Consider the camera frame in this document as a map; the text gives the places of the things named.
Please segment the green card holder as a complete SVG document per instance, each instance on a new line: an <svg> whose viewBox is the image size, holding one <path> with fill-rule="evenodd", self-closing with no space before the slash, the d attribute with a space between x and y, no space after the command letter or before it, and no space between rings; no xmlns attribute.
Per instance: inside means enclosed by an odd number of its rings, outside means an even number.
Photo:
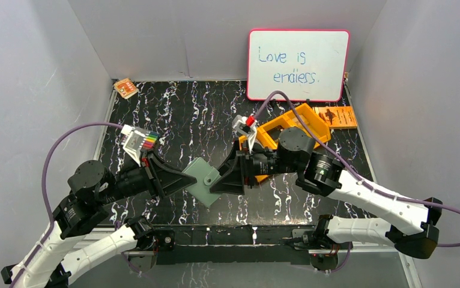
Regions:
<svg viewBox="0 0 460 288"><path fill-rule="evenodd" d="M183 170L183 173L196 178L197 182L187 187L186 190L205 207L209 208L221 196L219 193L210 192L210 188L220 179L221 175L203 158L194 158Z"/></svg>

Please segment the orange divided bin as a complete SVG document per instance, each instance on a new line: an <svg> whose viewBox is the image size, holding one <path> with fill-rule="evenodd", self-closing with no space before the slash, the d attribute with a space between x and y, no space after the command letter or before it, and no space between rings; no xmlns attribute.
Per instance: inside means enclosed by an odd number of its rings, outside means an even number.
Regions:
<svg viewBox="0 0 460 288"><path fill-rule="evenodd" d="M253 149L275 149L279 154L280 173L303 173L309 165L319 143L314 138L321 136L322 142L330 139L328 125L315 114L308 104L292 109L262 125ZM257 176L258 182L267 175Z"/></svg>

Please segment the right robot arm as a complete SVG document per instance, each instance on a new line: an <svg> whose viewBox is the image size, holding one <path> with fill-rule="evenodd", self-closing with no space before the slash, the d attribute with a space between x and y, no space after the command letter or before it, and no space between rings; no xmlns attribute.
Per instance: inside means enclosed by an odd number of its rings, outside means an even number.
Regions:
<svg viewBox="0 0 460 288"><path fill-rule="evenodd" d="M437 200L427 205L402 202L399 194L353 176L341 161L316 152L314 147L315 140L297 127L279 134L276 149L254 152L235 142L210 192L241 195L257 185L260 175L295 173L295 183L302 190L351 203L372 214L370 219L322 215L306 245L315 242L330 248L345 242L369 242L394 247L417 259L432 255L438 245L436 224L441 216Z"/></svg>

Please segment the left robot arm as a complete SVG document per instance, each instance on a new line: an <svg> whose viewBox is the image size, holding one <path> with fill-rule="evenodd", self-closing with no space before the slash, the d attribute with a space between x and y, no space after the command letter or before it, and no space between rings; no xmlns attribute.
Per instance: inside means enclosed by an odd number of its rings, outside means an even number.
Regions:
<svg viewBox="0 0 460 288"><path fill-rule="evenodd" d="M102 162L82 163L68 179L69 194L52 212L52 221L25 258L2 269L10 287L67 287L113 256L135 248L159 248L165 232L144 217L123 221L110 235L80 250L76 244L108 217L107 205L146 192L167 197L197 183L166 164L153 151L128 159L118 173Z"/></svg>

